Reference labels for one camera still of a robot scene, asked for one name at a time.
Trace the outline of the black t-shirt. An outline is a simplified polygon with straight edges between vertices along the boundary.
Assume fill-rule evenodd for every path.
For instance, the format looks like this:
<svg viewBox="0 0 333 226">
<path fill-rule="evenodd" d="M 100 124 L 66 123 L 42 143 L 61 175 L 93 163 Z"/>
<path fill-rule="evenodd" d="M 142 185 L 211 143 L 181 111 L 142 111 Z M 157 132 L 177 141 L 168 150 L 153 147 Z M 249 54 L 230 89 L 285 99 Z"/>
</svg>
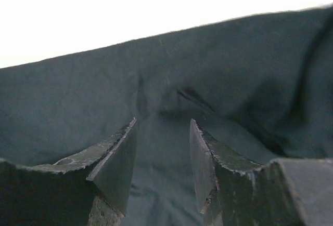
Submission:
<svg viewBox="0 0 333 226">
<path fill-rule="evenodd" d="M 190 122 L 260 165 L 332 159 L 332 8 L 249 16 L 1 69 L 1 159 L 54 164 L 137 120 L 119 225 L 205 225 Z"/>
</svg>

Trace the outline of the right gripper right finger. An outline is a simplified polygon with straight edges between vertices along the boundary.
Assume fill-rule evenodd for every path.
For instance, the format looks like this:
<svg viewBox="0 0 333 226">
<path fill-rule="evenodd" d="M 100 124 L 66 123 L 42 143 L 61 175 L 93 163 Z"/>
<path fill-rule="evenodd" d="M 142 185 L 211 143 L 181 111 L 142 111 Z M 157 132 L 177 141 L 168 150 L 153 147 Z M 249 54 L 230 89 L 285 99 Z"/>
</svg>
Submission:
<svg viewBox="0 0 333 226">
<path fill-rule="evenodd" d="M 198 211 L 205 225 L 332 225 L 332 159 L 260 165 L 190 122 Z"/>
</svg>

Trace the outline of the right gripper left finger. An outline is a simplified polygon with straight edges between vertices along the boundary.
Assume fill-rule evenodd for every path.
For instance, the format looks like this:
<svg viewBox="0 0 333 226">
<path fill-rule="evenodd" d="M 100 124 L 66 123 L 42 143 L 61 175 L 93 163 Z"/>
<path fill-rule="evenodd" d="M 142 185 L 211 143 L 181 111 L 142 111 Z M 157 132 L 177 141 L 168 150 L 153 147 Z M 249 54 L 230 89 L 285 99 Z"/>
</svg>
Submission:
<svg viewBox="0 0 333 226">
<path fill-rule="evenodd" d="M 1 225 L 119 225 L 126 215 L 137 120 L 54 164 L 1 159 Z"/>
</svg>

